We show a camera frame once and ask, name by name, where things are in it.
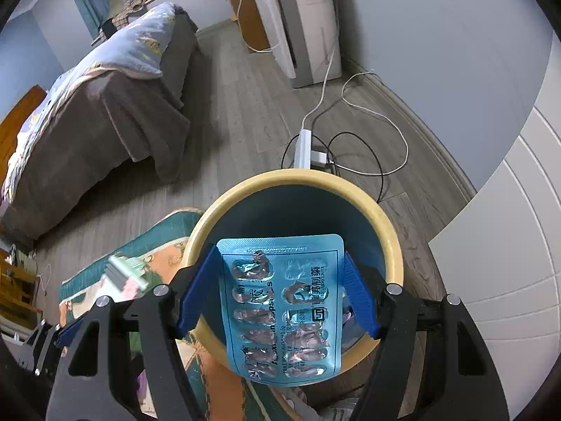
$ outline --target blue blister pack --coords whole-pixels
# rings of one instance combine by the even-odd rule
[[[276,386],[334,377],[341,365],[341,237],[222,239],[217,247],[231,368]]]

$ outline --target air conditioner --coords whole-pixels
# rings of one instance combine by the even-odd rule
[[[294,88],[341,76],[333,0],[255,0],[280,68]]]

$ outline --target blue gripper pad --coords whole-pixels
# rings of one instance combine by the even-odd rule
[[[82,315],[75,319],[72,323],[70,323],[66,328],[61,329],[58,339],[54,343],[54,345],[58,348],[62,348],[64,346],[70,346],[74,337],[78,333],[80,326],[82,326],[83,319],[85,315]]]
[[[356,320],[360,327],[375,339],[380,333],[380,324],[376,319],[376,302],[370,296],[349,252],[345,252],[344,266],[343,287],[351,301]]]
[[[181,337],[197,326],[208,295],[208,287],[216,280],[222,269],[222,255],[216,245],[200,261],[198,272],[191,281],[189,289],[181,298],[180,317],[176,330]]]

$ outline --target wooden cabinet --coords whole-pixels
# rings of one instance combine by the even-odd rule
[[[229,1],[234,10],[234,14],[237,14],[239,0]],[[255,50],[266,50],[270,48],[269,40],[267,39],[255,0],[242,0],[237,22],[243,34],[243,38],[249,46],[253,47]]]

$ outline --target wooden floor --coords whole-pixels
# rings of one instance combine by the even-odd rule
[[[47,265],[52,266],[47,295],[39,295],[38,307],[51,323],[58,322],[62,281],[134,239],[169,212],[185,206],[206,209],[240,181],[278,169],[288,141],[299,133],[302,117],[318,102],[320,85],[292,89],[271,54],[249,54],[235,24],[205,30],[199,41],[201,52],[194,54],[183,94],[191,132],[180,179],[163,185],[151,160],[124,163],[86,193],[68,217],[38,243],[40,272],[48,277]],[[399,134],[384,120],[346,105],[340,97],[343,83],[340,79],[327,84],[324,104],[313,120],[314,134],[327,142],[339,131],[354,131],[372,145],[385,170],[399,166],[405,154]],[[405,285],[420,296],[438,298],[444,291],[427,242],[468,198],[414,126],[385,97],[369,90],[358,80],[346,97],[391,117],[410,146],[408,164],[386,178],[381,202],[402,245]],[[341,136],[332,149],[342,164],[377,169],[368,150],[351,136]],[[293,147],[285,166],[292,157]],[[378,179],[342,175],[377,197]],[[403,413],[412,409],[422,355],[419,336]],[[336,379],[305,388],[309,401],[323,405],[334,395],[362,384],[371,358]]]

